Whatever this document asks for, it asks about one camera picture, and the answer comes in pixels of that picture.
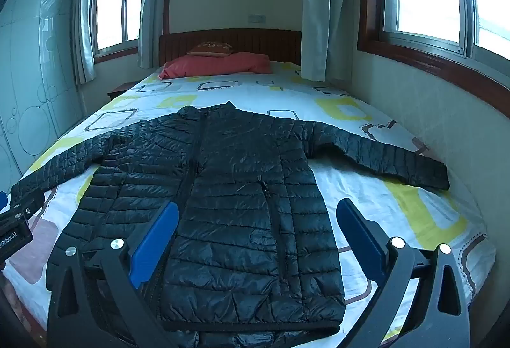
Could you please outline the black quilted puffer jacket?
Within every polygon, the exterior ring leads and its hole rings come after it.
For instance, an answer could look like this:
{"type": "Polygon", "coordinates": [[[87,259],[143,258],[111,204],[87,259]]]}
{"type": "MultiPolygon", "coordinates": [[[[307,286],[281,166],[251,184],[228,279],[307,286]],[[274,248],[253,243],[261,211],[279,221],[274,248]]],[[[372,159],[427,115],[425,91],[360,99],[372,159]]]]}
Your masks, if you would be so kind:
{"type": "Polygon", "coordinates": [[[55,156],[11,188],[19,203],[95,166],[48,259],[103,250],[165,203],[174,236],[142,298],[178,347],[290,347],[335,334],[346,309],[328,210],[310,159],[327,153],[374,175],[446,190],[431,158],[319,122],[227,103],[140,121],[55,156]]]}

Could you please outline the patterned white bed sheet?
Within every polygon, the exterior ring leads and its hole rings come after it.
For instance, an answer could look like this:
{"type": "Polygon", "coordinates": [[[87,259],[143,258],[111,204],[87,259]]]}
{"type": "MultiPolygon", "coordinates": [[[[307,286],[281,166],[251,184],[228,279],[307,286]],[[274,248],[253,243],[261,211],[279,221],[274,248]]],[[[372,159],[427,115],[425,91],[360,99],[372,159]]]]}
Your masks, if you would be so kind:
{"type": "MultiPolygon", "coordinates": [[[[80,125],[62,136],[33,164],[39,169],[53,156],[92,136],[153,119],[192,105],[226,102],[245,111],[283,119],[319,121],[383,143],[427,155],[413,134],[387,115],[341,89],[303,80],[299,67],[272,63],[272,73],[198,76],[160,80],[151,74],[80,125]]],[[[326,206],[333,212],[350,198],[363,216],[377,222],[389,236],[433,249],[446,243],[455,256],[467,301],[473,301],[488,279],[496,250],[469,190],[457,176],[446,192],[431,192],[368,175],[345,163],[318,159],[311,163],[326,206]]],[[[89,187],[93,170],[47,192],[41,210],[30,219],[33,240],[13,255],[1,272],[1,291],[23,326],[38,343],[46,341],[50,294],[46,289],[51,250],[89,187]]]]}

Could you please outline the glass sliding wardrobe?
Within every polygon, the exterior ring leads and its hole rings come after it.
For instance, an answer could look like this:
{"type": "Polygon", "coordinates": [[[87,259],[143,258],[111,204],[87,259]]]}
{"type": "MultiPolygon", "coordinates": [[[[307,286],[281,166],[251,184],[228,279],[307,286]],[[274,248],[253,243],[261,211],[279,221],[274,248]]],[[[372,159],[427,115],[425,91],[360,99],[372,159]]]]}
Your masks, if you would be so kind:
{"type": "Polygon", "coordinates": [[[84,117],[74,78],[74,0],[6,0],[1,10],[1,189],[11,189],[84,117]]]}

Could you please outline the wooden nightstand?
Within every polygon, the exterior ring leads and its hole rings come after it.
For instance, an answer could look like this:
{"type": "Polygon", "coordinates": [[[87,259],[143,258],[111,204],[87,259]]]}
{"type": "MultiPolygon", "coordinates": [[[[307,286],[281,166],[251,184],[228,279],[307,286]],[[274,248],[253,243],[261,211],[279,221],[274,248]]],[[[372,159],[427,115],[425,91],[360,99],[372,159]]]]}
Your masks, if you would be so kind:
{"type": "Polygon", "coordinates": [[[107,93],[107,96],[110,100],[114,100],[115,98],[119,97],[123,93],[129,91],[131,88],[136,86],[138,84],[138,81],[130,81],[125,82],[124,84],[115,87],[114,89],[110,90],[110,92],[107,93]]]}

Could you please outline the curtain left of left window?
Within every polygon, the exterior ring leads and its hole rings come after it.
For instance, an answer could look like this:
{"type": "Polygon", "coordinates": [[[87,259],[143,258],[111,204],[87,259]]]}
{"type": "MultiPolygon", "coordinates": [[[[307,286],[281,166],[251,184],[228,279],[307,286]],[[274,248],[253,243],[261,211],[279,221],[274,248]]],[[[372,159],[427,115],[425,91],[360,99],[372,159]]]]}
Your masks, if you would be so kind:
{"type": "Polygon", "coordinates": [[[91,0],[74,0],[72,27],[72,57],[77,86],[96,78],[91,37],[91,0]]]}

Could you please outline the curtain beside headboard left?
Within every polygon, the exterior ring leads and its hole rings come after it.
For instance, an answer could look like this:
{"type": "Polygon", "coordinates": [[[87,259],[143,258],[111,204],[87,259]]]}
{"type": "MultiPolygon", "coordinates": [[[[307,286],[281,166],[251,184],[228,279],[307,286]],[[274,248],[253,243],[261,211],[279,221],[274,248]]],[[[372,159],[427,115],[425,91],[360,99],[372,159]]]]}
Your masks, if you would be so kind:
{"type": "Polygon", "coordinates": [[[140,68],[154,68],[158,63],[158,42],[164,32],[164,12],[164,0],[142,0],[137,46],[140,68]]]}

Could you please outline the small orange patterned cushion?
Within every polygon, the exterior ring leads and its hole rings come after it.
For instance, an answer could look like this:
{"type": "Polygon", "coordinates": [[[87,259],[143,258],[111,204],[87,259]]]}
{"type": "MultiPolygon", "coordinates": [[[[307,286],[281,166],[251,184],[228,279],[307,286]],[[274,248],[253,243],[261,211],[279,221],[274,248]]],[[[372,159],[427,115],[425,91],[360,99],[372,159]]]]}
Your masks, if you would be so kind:
{"type": "Polygon", "coordinates": [[[233,47],[224,42],[202,42],[194,46],[188,55],[203,57],[227,57],[234,52],[233,47]]]}

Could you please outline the red pillow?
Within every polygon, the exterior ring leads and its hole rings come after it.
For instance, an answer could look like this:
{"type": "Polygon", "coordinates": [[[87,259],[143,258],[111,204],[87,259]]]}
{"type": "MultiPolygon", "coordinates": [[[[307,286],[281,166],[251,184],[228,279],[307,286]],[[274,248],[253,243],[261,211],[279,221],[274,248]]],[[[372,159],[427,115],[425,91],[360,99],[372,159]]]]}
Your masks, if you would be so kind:
{"type": "Polygon", "coordinates": [[[158,74],[160,80],[237,73],[271,74],[271,61],[265,54],[239,52],[226,57],[185,55],[167,62],[158,74]]]}

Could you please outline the curtain at right window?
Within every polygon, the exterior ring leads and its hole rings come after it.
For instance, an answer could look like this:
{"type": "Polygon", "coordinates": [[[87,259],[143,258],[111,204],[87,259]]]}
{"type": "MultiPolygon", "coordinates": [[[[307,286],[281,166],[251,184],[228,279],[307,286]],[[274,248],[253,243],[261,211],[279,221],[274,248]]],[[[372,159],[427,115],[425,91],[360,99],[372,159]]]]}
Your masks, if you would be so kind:
{"type": "Polygon", "coordinates": [[[347,86],[353,26],[353,0],[302,0],[301,77],[347,86]]]}

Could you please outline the dark wooden headboard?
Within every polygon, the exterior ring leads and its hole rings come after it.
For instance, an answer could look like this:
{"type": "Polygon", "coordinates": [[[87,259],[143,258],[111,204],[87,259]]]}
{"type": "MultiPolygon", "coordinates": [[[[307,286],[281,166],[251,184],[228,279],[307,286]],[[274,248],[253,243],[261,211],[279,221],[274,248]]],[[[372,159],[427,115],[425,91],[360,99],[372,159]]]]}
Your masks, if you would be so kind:
{"type": "Polygon", "coordinates": [[[238,52],[267,54],[272,62],[300,65],[301,41],[299,30],[219,29],[171,33],[159,37],[158,66],[184,56],[203,42],[223,42],[238,52]]]}

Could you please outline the right window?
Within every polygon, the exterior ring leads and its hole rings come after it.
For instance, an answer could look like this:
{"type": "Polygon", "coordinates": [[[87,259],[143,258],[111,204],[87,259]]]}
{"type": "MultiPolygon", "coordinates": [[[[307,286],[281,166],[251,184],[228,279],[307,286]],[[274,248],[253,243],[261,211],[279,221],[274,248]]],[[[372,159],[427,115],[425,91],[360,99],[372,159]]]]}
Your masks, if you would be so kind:
{"type": "Polygon", "coordinates": [[[509,0],[384,0],[386,41],[509,71],[509,0]]]}

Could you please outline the wall socket plate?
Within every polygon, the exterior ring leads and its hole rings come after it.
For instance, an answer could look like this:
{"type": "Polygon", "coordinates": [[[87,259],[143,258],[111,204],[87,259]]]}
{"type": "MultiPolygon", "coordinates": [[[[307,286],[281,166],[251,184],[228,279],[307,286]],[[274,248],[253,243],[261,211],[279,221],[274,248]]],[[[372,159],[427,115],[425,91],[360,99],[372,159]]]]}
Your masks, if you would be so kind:
{"type": "Polygon", "coordinates": [[[248,23],[249,24],[264,24],[266,22],[266,16],[265,15],[254,15],[251,14],[248,16],[248,23]]]}

